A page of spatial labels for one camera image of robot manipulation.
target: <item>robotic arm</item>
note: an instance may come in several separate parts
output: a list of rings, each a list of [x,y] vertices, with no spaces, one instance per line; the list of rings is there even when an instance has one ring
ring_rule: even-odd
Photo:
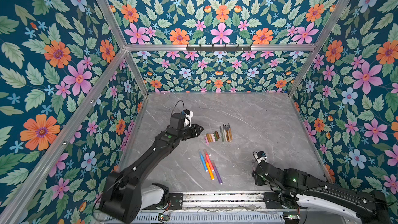
[[[319,180],[296,169],[281,170],[267,163],[264,152],[254,155],[259,164],[252,173],[258,186],[277,187],[286,207],[311,207],[332,212],[357,223],[389,224],[388,206],[383,193],[353,191]]]
[[[151,193],[159,196],[156,190],[161,191],[160,196],[162,196],[164,191],[153,185],[142,192],[142,183],[156,165],[180,144],[180,141],[201,134],[203,127],[191,124],[192,117],[193,113],[189,110],[172,114],[170,125],[156,136],[152,146],[137,161],[121,172],[109,174],[99,205],[100,211],[125,223],[131,223],[142,208],[159,203],[161,197],[151,202],[148,200],[150,197],[142,196]]]

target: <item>blue marker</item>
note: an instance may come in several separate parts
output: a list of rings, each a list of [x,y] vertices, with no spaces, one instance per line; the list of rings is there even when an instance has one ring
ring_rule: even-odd
[[[200,159],[202,160],[203,167],[205,167],[205,171],[208,172],[209,170],[207,169],[206,162],[205,162],[205,159],[203,158],[201,151],[199,151],[199,155],[200,155]]]

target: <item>purple marker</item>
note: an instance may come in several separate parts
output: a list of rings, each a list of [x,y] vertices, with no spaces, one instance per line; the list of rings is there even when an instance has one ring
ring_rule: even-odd
[[[216,168],[216,165],[214,164],[214,161],[212,162],[212,164],[213,164],[214,172],[216,173],[218,182],[219,182],[220,184],[222,184],[222,180],[221,180],[220,174],[218,173],[218,170],[217,170],[217,168]]]

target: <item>marble surface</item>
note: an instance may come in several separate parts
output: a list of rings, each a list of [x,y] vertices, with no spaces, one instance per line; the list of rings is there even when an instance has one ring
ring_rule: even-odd
[[[282,93],[150,94],[132,149],[127,151],[128,164],[142,155],[167,127],[171,110],[180,99],[186,109],[193,111],[192,123],[204,127],[204,131],[200,137],[181,141],[155,167],[145,184],[161,183],[172,192],[267,190],[268,186],[256,186],[251,176],[253,151],[266,152],[268,162],[281,169],[292,167],[326,180],[290,98]],[[207,146],[205,134],[228,123],[233,141],[219,140]],[[204,171],[198,153],[203,149],[211,154],[222,185],[217,179],[211,181]]]

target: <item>wallpaper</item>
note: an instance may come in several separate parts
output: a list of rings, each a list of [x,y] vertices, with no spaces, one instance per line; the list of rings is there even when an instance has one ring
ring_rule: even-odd
[[[132,44],[311,43],[337,0],[109,0]],[[340,26],[333,29],[340,33]]]
[[[385,194],[398,221],[398,0],[351,0],[295,94],[329,174]]]
[[[0,13],[3,211],[118,47],[95,0],[0,0],[0,5],[4,9]],[[117,165],[140,105],[141,93],[126,66],[123,61],[95,102],[22,223],[57,223],[60,218],[69,222],[69,212],[73,214],[75,207],[92,203],[92,191],[96,191],[94,196],[100,194],[103,179]],[[91,161],[95,158],[97,162],[82,167],[91,154]],[[64,192],[53,199],[60,184]],[[78,213],[82,220],[88,215],[76,212],[73,223],[78,223]]]

